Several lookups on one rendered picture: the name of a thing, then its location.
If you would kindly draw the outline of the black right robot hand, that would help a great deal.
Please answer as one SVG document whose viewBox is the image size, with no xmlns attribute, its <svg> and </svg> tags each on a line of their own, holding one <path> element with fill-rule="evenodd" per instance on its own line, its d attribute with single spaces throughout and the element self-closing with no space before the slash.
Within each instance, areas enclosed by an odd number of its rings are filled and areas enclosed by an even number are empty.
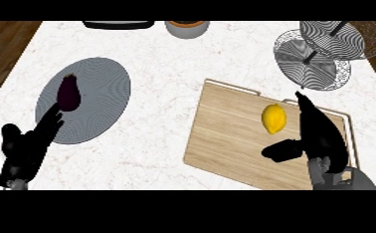
<svg viewBox="0 0 376 233">
<path fill-rule="evenodd" d="M 300 139 L 284 139 L 269 145 L 260 155 L 274 162 L 297 158 L 302 154 L 307 159 L 328 157 L 327 173 L 338 173 L 347 164 L 347 151 L 338 129 L 315 107 L 309 98 L 294 93 L 299 105 L 299 136 Z"/>
</svg>

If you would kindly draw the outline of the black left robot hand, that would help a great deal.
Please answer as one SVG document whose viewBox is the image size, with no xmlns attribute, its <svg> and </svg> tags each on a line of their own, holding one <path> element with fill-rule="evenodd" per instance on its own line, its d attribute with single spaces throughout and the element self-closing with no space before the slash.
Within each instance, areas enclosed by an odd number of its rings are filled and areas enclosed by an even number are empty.
<svg viewBox="0 0 376 233">
<path fill-rule="evenodd" d="M 0 171 L 0 186 L 11 188 L 16 182 L 27 183 L 39 170 L 46 148 L 63 125 L 57 104 L 44 113 L 32 130 L 24 133 L 16 124 L 1 126 L 1 151 L 5 156 Z"/>
</svg>

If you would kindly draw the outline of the yellow lemon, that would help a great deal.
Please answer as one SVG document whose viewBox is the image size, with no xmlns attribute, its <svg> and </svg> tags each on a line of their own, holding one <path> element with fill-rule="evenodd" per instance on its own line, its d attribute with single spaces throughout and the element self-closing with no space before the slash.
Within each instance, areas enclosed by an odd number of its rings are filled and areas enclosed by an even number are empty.
<svg viewBox="0 0 376 233">
<path fill-rule="evenodd" d="M 285 125 L 285 112 L 278 104 L 268 105 L 260 113 L 260 122 L 269 134 L 282 130 Z"/>
</svg>

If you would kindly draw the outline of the wooden tray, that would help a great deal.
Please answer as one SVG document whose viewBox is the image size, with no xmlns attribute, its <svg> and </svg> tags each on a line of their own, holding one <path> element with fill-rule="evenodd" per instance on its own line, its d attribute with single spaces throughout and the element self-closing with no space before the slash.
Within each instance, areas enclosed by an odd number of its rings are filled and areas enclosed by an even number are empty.
<svg viewBox="0 0 376 233">
<path fill-rule="evenodd" d="M 285 112 L 285 126 L 277 133 L 268 133 L 260 122 L 263 108 L 272 104 Z M 307 190 L 306 158 L 274 162 L 260 155 L 287 138 L 299 138 L 297 101 L 277 101 L 253 90 L 204 80 L 184 163 L 257 189 Z"/>
</svg>

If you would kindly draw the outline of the grey round placemat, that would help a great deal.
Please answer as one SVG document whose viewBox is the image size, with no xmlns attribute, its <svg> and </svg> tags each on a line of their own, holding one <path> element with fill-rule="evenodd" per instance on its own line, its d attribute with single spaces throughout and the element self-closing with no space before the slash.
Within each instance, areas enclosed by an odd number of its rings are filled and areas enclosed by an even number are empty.
<svg viewBox="0 0 376 233">
<path fill-rule="evenodd" d="M 69 74 L 76 77 L 80 104 L 72 112 L 63 112 L 64 123 L 52 139 L 58 144 L 77 144 L 97 137 L 117 121 L 131 96 L 131 78 L 123 66 L 107 58 L 86 58 L 49 79 L 35 105 L 35 121 L 57 101 L 58 87 Z"/>
</svg>

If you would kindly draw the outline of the dark purple eggplant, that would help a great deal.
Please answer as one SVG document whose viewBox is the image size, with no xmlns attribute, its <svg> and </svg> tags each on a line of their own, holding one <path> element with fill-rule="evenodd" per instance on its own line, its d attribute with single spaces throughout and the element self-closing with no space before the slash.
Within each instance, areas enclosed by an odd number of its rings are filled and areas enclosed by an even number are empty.
<svg viewBox="0 0 376 233">
<path fill-rule="evenodd" d="M 57 104 L 63 112 L 73 111 L 80 104 L 76 76 L 69 74 L 61 81 L 57 91 Z"/>
</svg>

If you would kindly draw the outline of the black flat appliance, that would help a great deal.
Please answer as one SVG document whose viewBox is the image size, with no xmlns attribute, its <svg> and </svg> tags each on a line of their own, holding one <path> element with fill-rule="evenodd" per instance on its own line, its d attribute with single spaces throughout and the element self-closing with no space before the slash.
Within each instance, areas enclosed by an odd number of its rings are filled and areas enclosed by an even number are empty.
<svg viewBox="0 0 376 233">
<path fill-rule="evenodd" d="M 83 21 L 83 26 L 86 28 L 105 30 L 147 29 L 153 25 L 153 21 Z"/>
</svg>

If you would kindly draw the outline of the grey pot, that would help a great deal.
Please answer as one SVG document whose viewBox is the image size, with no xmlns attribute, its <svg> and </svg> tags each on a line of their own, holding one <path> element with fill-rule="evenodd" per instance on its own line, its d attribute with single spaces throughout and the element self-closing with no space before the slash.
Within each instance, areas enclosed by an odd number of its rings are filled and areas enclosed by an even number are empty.
<svg viewBox="0 0 376 233">
<path fill-rule="evenodd" d="M 179 39 L 197 38 L 207 29 L 207 21 L 195 21 L 191 23 L 181 23 L 176 21 L 166 21 L 166 29 L 169 33 Z"/>
</svg>

